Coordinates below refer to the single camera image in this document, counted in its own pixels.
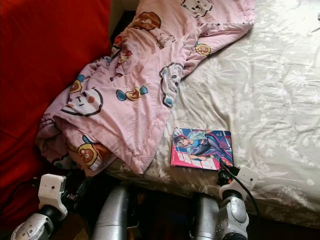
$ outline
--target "comic book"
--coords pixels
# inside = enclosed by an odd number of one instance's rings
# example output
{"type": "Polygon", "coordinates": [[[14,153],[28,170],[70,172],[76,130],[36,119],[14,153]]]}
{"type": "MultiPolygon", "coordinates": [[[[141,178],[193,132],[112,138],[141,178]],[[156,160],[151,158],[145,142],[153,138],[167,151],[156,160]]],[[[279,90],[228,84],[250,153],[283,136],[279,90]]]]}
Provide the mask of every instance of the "comic book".
{"type": "Polygon", "coordinates": [[[176,127],[171,165],[219,170],[220,162],[233,166],[231,132],[176,127]]]}

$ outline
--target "pink blanket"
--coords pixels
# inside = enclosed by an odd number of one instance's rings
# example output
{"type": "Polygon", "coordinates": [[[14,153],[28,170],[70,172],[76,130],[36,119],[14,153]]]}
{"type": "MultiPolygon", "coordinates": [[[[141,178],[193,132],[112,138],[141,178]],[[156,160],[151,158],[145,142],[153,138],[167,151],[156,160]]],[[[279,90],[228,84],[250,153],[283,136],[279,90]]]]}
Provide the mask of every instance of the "pink blanket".
{"type": "Polygon", "coordinates": [[[75,162],[87,175],[116,157],[142,174],[181,79],[246,34],[253,11],[254,0],[141,0],[112,56],[85,66],[45,111],[36,137],[41,153],[59,167],[75,162]]]}

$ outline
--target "white floral bedsheet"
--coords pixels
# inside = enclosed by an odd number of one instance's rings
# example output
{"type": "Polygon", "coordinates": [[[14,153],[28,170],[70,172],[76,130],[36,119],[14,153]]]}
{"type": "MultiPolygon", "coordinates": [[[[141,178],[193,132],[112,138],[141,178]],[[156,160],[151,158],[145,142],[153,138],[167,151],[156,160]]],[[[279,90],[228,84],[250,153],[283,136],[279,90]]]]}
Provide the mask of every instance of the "white floral bedsheet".
{"type": "MultiPolygon", "coordinates": [[[[217,196],[217,173],[170,167],[174,127],[230,130],[236,166],[259,173],[264,217],[320,228],[320,1],[257,0],[256,24],[179,87],[143,176],[120,160],[107,172],[169,193],[217,196]]],[[[254,209],[247,199],[247,206],[254,209]]]]}

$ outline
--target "pink comic cover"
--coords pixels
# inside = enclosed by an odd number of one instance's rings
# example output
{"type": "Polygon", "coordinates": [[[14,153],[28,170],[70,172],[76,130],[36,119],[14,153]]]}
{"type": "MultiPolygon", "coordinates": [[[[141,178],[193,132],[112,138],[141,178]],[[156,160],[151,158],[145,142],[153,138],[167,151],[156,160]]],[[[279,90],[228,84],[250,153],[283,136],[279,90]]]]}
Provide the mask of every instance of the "pink comic cover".
{"type": "Polygon", "coordinates": [[[233,165],[231,132],[176,127],[171,165],[219,170],[220,162],[233,165]]]}

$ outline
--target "red cushion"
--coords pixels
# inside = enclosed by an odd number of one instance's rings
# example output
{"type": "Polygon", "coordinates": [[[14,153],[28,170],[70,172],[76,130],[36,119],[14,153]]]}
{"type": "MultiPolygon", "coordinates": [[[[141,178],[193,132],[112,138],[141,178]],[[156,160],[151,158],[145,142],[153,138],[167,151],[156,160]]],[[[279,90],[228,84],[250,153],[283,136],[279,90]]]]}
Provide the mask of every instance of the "red cushion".
{"type": "MultiPolygon", "coordinates": [[[[19,182],[44,171],[34,145],[40,118],[85,64],[109,53],[109,12],[108,0],[1,0],[1,207],[19,182]]],[[[14,196],[2,227],[37,209],[30,185],[14,196]]]]}

